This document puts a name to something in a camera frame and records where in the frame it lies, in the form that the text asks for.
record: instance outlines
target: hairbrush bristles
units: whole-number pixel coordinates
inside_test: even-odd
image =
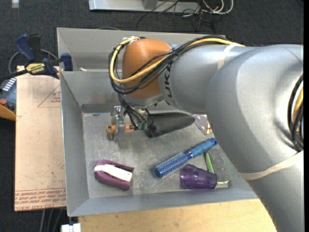
[[[165,178],[180,170],[188,162],[184,153],[178,153],[155,167],[155,175],[159,178]]]

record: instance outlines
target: brush handle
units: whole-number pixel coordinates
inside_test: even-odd
[[[218,144],[217,140],[215,138],[211,138],[193,147],[192,149],[188,151],[188,153],[191,153],[191,156],[192,156],[191,158],[195,158],[201,154],[206,153],[208,150],[210,150],[212,147],[214,147],[217,144]]]

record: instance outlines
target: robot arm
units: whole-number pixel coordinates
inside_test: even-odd
[[[123,76],[115,76],[126,46]],[[304,231],[303,46],[244,47],[205,36],[175,48],[131,38],[111,56],[113,88],[129,108],[165,100],[207,114],[213,133],[278,231]]]

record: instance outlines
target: metal bracket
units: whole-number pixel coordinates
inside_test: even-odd
[[[115,116],[116,123],[116,131],[114,134],[114,139],[121,139],[125,134],[125,117],[124,117],[125,109],[122,106],[115,106],[112,114]]]
[[[192,117],[195,118],[194,123],[204,133],[204,135],[207,135],[212,131],[208,123],[207,115],[193,114]]]

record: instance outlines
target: label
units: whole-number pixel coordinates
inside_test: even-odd
[[[24,211],[65,207],[66,203],[65,188],[15,191],[14,210]]]
[[[26,67],[26,70],[32,74],[42,74],[45,72],[45,65],[43,63],[32,63]]]

